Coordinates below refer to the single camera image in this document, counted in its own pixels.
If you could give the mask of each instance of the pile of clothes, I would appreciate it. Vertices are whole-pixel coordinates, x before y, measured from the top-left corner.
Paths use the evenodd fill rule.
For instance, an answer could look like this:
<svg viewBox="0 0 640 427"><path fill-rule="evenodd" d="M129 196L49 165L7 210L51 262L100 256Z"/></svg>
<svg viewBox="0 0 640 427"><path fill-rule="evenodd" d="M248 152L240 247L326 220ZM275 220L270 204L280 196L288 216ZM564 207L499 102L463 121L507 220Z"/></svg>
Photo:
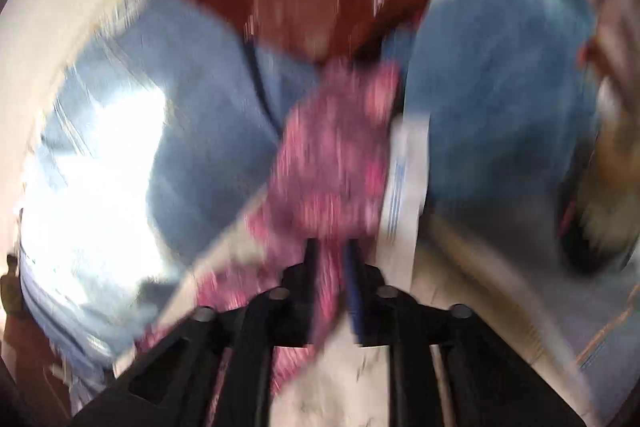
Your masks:
<svg viewBox="0 0 640 427"><path fill-rule="evenodd" d="M276 356L274 391L296 375L335 325L341 241L378 233L399 107L430 118L443 209L556 190L596 125L578 64L587 0L124 0L119 13L124 27L103 24L66 72L22 221L28 307L97 389L134 341L163 334L150 325L184 274L257 198L243 217L260 262L224 260L197 302L243 306L319 237L314 345Z"/></svg>

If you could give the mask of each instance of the black object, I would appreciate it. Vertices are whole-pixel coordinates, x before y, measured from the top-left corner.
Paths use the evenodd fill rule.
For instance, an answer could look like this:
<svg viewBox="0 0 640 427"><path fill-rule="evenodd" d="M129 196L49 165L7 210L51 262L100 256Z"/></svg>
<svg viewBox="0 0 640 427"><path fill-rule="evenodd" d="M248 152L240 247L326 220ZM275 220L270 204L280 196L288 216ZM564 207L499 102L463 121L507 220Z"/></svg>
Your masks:
<svg viewBox="0 0 640 427"><path fill-rule="evenodd" d="M223 351L232 354L214 427L269 424L274 346L302 347L313 309L316 254L309 240L303 264L282 286L243 309L217 314L197 308L156 347L73 418L70 427L202 427ZM438 344L451 383L458 427L584 427L580 417L471 309L418 304L386 286L362 262L356 241L344 252L359 293L363 346L389 346L389 426L443 425L431 344Z"/></svg>

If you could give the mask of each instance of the blue garment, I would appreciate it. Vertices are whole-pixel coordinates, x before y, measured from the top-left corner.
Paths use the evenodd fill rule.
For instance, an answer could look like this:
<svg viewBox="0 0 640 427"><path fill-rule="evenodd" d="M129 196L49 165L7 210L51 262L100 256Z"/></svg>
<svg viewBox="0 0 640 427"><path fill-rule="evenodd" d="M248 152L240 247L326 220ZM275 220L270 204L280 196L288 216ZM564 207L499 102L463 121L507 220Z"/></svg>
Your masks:
<svg viewBox="0 0 640 427"><path fill-rule="evenodd" d="M189 0L126 16L68 69L22 222L28 307L94 383L267 181L284 119L318 79Z"/></svg>
<svg viewBox="0 0 640 427"><path fill-rule="evenodd" d="M593 22L586 0L431 0L415 39L387 40L406 72L405 113L430 114L437 201L559 184L593 125L594 90L576 68Z"/></svg>

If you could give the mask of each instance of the pink fabric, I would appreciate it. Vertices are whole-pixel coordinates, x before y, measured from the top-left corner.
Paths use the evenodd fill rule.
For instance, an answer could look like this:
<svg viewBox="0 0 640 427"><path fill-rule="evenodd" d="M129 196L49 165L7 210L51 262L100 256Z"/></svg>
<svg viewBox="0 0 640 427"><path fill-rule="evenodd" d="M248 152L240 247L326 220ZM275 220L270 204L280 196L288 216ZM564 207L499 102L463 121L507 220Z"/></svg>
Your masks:
<svg viewBox="0 0 640 427"><path fill-rule="evenodd" d="M377 234L397 85L398 70L391 64L358 71L343 62L329 63L321 87L289 115L267 197L246 217L266 248L264 263L232 264L198 282L199 306L218 311L242 307L277 286L286 267L303 260L306 238L320 240L312 345L275 350L273 393L315 355L334 325L343 288L344 240L372 240ZM147 335L139 349L148 349L164 333Z"/></svg>

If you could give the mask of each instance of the patterned pink cloth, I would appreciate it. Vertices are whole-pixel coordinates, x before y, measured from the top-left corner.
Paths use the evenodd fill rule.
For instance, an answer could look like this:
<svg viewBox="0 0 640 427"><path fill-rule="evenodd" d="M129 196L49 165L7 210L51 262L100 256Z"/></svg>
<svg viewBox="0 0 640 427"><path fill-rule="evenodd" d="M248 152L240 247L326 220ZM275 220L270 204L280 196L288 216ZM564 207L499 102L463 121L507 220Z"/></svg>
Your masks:
<svg viewBox="0 0 640 427"><path fill-rule="evenodd" d="M361 71L329 63L321 87L289 115L267 197L246 217L253 236L265 245L264 263L233 264L198 282L199 306L218 311L244 306L277 286L287 266L303 260L306 238L320 239L312 345L276 349L274 393L315 355L334 325L344 240L372 241L377 234L397 85L398 70L391 64ZM164 333L147 335L138 349L145 351Z"/></svg>

